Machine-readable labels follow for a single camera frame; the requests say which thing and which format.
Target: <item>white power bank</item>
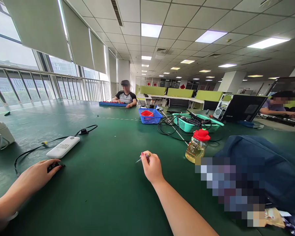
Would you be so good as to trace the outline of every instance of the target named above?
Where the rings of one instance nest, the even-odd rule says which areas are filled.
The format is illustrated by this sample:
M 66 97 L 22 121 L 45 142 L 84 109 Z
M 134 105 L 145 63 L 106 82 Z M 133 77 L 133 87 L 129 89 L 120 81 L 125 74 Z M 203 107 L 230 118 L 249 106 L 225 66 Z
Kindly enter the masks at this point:
M 67 152 L 70 151 L 71 148 L 73 148 L 79 141 L 79 137 L 69 136 L 52 150 L 50 150 L 46 155 L 50 158 L 63 158 L 63 156 L 66 155 Z

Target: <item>navy bag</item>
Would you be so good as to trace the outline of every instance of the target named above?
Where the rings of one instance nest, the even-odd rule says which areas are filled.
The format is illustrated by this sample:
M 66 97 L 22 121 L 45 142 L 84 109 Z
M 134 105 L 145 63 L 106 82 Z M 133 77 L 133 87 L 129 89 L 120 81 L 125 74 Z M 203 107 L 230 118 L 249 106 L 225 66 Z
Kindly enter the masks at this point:
M 254 186 L 264 188 L 265 195 L 278 209 L 295 212 L 295 156 L 262 137 L 234 135 L 214 157 L 229 158 L 230 164 L 236 165 L 236 173 L 239 170 L 245 173 L 241 176 L 245 176 L 246 181 L 258 182 Z M 251 165 L 260 164 L 260 160 L 264 168 Z

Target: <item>red bottle cap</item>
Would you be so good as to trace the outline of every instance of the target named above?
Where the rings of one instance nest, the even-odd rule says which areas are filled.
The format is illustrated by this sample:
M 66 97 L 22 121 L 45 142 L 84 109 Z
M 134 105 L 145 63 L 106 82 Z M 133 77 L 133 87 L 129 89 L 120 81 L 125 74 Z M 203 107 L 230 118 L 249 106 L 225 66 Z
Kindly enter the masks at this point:
M 201 142 L 206 142 L 206 141 L 210 140 L 209 132 L 204 129 L 196 130 L 193 133 L 193 137 Z

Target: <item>purple shirt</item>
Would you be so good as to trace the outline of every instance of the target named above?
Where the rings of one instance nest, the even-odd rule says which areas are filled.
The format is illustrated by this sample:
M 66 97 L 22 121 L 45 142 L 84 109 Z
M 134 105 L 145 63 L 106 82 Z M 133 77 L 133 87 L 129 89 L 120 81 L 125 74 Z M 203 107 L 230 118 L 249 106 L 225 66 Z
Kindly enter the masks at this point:
M 269 110 L 273 111 L 286 111 L 283 104 L 270 104 L 270 99 L 266 100 L 265 103 L 262 105 L 263 108 L 268 108 Z

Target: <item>green table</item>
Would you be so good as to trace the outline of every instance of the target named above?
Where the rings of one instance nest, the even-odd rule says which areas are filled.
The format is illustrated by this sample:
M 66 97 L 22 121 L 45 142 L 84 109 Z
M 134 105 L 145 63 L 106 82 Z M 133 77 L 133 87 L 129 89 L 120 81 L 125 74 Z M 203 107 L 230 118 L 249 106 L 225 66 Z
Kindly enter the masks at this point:
M 8 110 L 11 115 L 3 116 Z M 0 151 L 0 197 L 16 179 L 13 163 L 18 155 L 43 141 L 75 135 L 84 127 L 98 125 L 81 136 L 81 141 L 62 159 L 66 167 L 11 221 L 7 231 L 12 235 L 172 235 L 142 164 L 135 163 L 145 150 L 158 154 L 165 179 L 219 235 L 285 235 L 279 228 L 257 230 L 235 224 L 212 197 L 212 191 L 200 183 L 194 164 L 185 159 L 186 143 L 161 135 L 157 125 L 142 124 L 138 106 L 108 108 L 97 102 L 58 99 L 0 108 L 0 121 L 7 124 L 16 139 Z M 205 156 L 213 156 L 228 136 L 236 134 L 265 137 L 295 154 L 295 132 L 227 124 L 212 136 L 224 135 L 223 140 L 211 143 Z M 48 150 L 31 153 L 19 163 L 18 170 L 46 159 Z

